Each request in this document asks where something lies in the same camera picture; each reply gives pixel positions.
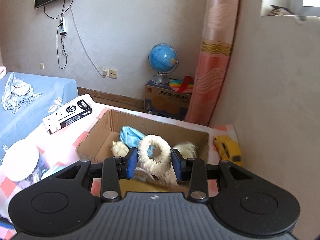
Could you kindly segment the cream fuzzy scrunchie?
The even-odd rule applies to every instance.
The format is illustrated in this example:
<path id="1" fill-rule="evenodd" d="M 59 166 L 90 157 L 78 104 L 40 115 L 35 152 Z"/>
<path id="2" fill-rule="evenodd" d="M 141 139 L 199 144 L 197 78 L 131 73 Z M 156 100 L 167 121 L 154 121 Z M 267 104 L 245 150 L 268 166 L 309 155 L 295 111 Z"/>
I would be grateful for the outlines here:
<path id="1" fill-rule="evenodd" d="M 147 135 L 139 142 L 138 162 L 149 174 L 164 175 L 171 167 L 171 147 L 162 137 Z"/>

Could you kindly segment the blue desk globe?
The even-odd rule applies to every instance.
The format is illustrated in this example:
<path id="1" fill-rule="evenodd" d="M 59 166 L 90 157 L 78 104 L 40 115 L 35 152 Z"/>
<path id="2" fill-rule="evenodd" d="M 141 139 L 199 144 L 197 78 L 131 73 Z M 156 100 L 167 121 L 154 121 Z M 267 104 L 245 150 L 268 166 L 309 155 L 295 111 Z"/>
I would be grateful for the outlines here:
<path id="1" fill-rule="evenodd" d="M 174 72 L 179 64 L 177 51 L 166 43 L 157 44 L 151 49 L 148 62 L 156 72 L 151 80 L 159 84 L 169 83 L 168 75 Z"/>

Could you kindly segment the rainbow pop toy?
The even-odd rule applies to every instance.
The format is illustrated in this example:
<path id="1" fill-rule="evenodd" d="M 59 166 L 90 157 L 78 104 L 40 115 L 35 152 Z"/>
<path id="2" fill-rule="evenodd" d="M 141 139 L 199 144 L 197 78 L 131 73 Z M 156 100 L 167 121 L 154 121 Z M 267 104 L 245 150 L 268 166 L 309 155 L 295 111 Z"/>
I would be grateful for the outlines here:
<path id="1" fill-rule="evenodd" d="M 194 88 L 194 80 L 191 76 L 185 76 L 183 79 L 171 79 L 169 82 L 169 87 L 183 94 L 191 94 Z"/>

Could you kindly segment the white fringed scarf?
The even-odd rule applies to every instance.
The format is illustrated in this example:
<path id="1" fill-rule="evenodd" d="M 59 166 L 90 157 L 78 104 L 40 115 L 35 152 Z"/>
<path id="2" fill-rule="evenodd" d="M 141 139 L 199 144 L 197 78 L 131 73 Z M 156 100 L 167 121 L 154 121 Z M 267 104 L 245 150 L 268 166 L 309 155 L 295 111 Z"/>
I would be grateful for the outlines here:
<path id="1" fill-rule="evenodd" d="M 1 104 L 5 111 L 15 114 L 21 107 L 27 107 L 37 100 L 42 93 L 35 93 L 33 87 L 11 73 L 5 84 Z"/>

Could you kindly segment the yellow toy car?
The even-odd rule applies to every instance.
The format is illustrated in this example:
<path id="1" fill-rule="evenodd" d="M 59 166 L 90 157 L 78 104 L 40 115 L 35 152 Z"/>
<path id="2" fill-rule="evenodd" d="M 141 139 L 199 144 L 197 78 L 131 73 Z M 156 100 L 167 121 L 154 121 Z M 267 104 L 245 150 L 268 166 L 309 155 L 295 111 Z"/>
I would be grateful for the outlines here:
<path id="1" fill-rule="evenodd" d="M 242 166 L 242 152 L 239 144 L 228 135 L 214 137 L 214 145 L 221 160 L 228 160 Z"/>

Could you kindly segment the beige drawstring cloth bag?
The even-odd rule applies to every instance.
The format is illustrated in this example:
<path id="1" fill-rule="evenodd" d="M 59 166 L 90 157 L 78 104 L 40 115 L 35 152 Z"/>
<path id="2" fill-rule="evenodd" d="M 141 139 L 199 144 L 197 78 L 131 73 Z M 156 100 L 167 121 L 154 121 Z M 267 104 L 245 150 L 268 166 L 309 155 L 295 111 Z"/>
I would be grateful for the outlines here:
<path id="1" fill-rule="evenodd" d="M 189 141 L 180 142 L 173 149 L 178 150 L 184 159 L 197 158 L 197 146 Z"/>

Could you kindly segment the white wall socket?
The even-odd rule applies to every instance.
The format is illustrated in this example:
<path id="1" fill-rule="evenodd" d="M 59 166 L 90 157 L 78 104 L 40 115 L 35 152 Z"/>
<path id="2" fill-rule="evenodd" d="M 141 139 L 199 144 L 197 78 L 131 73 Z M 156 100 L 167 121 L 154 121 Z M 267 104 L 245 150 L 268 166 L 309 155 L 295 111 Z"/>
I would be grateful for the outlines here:
<path id="1" fill-rule="evenodd" d="M 102 77 L 109 77 L 109 78 L 112 78 L 112 79 L 117 79 L 118 78 L 118 71 L 116 69 L 113 69 L 113 68 L 102 67 L 101 68 L 101 74 L 102 74 Z"/>

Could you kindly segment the black white book box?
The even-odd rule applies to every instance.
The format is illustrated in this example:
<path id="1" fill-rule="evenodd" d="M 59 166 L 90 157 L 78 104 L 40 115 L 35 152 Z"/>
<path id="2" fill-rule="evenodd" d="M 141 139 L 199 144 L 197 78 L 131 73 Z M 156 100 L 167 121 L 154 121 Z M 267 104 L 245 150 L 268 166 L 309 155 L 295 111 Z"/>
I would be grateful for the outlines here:
<path id="1" fill-rule="evenodd" d="M 78 96 L 51 115 L 43 118 L 42 122 L 49 134 L 53 134 L 66 126 L 93 113 L 93 99 L 89 94 Z"/>

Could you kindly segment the blue bedsheet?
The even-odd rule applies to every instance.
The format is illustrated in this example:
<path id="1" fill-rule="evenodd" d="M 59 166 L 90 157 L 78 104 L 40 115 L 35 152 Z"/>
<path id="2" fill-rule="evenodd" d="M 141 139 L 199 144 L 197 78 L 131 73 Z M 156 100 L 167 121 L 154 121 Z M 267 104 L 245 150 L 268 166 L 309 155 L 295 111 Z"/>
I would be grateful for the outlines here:
<path id="1" fill-rule="evenodd" d="M 28 83 L 40 96 L 31 103 L 23 103 L 16 111 L 1 106 L 1 158 L 15 142 L 24 139 L 42 119 L 78 96 L 74 79 L 15 73 L 16 80 Z"/>

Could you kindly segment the cream small cloth pouch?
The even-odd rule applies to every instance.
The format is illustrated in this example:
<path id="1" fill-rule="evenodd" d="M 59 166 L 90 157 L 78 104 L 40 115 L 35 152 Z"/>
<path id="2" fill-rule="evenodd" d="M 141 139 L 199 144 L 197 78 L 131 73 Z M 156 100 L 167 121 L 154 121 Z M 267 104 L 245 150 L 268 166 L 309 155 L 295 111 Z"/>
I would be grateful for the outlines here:
<path id="1" fill-rule="evenodd" d="M 114 157 L 126 157 L 129 148 L 122 141 L 112 141 L 111 151 Z"/>

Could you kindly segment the round white-lid tin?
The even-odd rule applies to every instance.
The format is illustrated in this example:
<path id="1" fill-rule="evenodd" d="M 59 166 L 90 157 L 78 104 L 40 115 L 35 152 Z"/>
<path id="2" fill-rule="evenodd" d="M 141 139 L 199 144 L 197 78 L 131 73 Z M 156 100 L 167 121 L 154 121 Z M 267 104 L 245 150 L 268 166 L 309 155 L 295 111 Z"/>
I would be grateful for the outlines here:
<path id="1" fill-rule="evenodd" d="M 4 175 L 22 189 L 39 182 L 49 169 L 37 146 L 25 139 L 7 150 L 1 165 Z"/>

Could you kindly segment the pink patterned curtain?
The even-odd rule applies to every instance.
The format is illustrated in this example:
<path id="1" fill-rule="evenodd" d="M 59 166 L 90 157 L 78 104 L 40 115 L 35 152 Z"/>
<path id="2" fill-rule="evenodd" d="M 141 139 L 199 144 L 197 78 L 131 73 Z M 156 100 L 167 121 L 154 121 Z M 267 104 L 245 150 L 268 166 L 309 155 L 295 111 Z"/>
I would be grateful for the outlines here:
<path id="1" fill-rule="evenodd" d="M 207 126 L 231 57 L 239 0 L 207 0 L 193 93 L 185 121 Z"/>

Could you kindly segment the blue printed carton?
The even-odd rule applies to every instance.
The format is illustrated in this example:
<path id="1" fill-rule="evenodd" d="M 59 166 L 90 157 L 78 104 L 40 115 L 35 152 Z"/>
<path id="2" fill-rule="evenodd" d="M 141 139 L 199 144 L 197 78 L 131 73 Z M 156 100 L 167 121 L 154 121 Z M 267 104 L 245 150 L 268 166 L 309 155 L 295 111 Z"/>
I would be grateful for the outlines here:
<path id="1" fill-rule="evenodd" d="M 188 93 L 179 93 L 180 80 L 170 80 L 169 84 L 160 84 L 150 80 L 145 85 L 144 109 L 148 112 L 183 120 L 187 114 L 191 99 L 191 89 Z"/>

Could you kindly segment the brown cardboard box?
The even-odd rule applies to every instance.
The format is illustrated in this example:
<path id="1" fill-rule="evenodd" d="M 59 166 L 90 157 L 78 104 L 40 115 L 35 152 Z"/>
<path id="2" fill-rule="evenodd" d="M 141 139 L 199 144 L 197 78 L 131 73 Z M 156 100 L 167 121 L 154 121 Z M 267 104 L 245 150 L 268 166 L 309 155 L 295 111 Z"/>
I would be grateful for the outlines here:
<path id="1" fill-rule="evenodd" d="M 197 157 L 205 162 L 209 161 L 213 150 L 212 133 L 204 126 L 135 111 L 108 109 L 76 148 L 78 156 L 94 164 L 102 163 L 113 155 L 112 142 L 120 140 L 120 130 L 124 126 L 135 128 L 144 135 L 159 135 L 170 146 L 189 141 L 197 147 Z"/>

